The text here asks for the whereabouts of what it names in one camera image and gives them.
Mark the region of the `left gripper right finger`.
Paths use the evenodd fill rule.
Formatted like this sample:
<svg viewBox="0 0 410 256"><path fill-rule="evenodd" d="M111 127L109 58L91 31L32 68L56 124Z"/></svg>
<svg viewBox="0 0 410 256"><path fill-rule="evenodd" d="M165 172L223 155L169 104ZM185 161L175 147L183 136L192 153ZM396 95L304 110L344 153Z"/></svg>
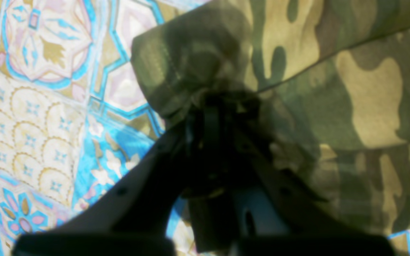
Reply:
<svg viewBox="0 0 410 256"><path fill-rule="evenodd" d="M380 235L351 228L319 209L322 198L291 170L276 170L256 126L258 104L226 104L229 182L239 237L231 256L392 256Z"/></svg>

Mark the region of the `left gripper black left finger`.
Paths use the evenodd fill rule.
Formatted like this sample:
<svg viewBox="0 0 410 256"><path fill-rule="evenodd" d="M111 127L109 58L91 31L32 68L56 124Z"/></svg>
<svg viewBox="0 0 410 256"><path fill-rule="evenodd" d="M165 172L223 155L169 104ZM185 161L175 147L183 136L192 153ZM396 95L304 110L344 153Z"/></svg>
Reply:
<svg viewBox="0 0 410 256"><path fill-rule="evenodd" d="M166 231L179 197L189 201L197 251L221 253L207 208L219 174L206 155L217 152L222 116L218 107L192 109L95 204L60 227L21 235L13 255L175 256Z"/></svg>

